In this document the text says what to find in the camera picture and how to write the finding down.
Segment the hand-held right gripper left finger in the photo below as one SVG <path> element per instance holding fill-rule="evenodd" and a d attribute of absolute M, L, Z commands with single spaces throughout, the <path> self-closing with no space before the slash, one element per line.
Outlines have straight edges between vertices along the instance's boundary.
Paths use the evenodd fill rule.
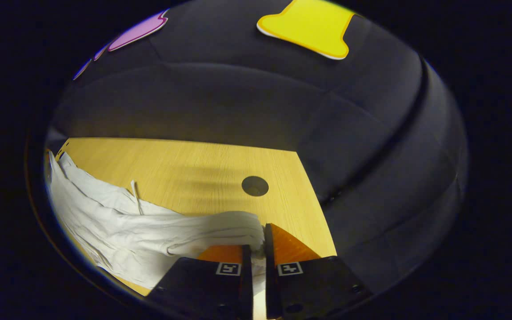
<path fill-rule="evenodd" d="M 253 320 L 251 249 L 213 246 L 179 258 L 148 294 L 168 320 Z"/>

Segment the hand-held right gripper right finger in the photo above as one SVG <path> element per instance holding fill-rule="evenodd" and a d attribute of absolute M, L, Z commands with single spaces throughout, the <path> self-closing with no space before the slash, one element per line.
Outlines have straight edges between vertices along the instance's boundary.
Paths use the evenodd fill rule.
<path fill-rule="evenodd" d="M 268 320 L 341 320 L 372 291 L 337 256 L 320 257 L 281 227 L 264 227 Z"/>

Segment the white jeans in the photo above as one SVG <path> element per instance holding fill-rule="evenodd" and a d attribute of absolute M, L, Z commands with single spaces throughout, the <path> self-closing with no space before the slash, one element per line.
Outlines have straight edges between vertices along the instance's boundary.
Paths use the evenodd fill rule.
<path fill-rule="evenodd" d="M 249 212 L 185 216 L 138 198 L 136 191 L 108 184 L 77 167 L 64 153 L 45 154 L 49 200 L 61 227 L 92 263 L 148 294 L 181 257 L 196 258 L 213 246 L 248 245 L 251 264 L 261 253 L 264 229 Z M 252 265 L 252 284 L 254 281 Z"/>

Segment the black backdrop cloth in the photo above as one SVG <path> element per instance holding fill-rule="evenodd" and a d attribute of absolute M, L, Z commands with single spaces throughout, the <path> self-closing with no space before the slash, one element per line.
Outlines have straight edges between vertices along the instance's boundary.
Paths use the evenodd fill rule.
<path fill-rule="evenodd" d="M 418 53 L 354 16 L 331 60 L 262 34 L 290 0 L 191 0 L 92 62 L 52 126 L 73 137 L 169 138 L 295 151 L 335 248 L 374 293 L 448 233 L 467 188 L 463 118 Z"/>

